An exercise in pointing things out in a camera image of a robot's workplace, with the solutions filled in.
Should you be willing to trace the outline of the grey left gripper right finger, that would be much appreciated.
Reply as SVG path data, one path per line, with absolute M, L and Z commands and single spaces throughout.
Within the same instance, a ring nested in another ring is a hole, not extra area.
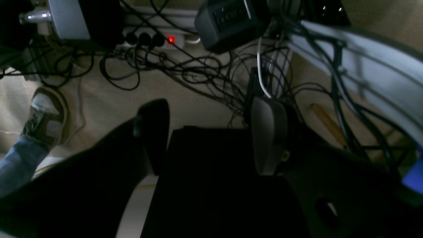
M 276 100 L 255 97 L 251 109 L 255 168 L 259 175 L 274 175 L 287 153 L 288 118 Z

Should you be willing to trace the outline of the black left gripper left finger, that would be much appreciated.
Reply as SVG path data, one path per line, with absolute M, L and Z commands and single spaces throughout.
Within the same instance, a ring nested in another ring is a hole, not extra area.
M 133 136 L 142 167 L 149 175 L 160 175 L 164 170 L 169 128 L 170 108 L 166 99 L 155 99 L 139 107 Z

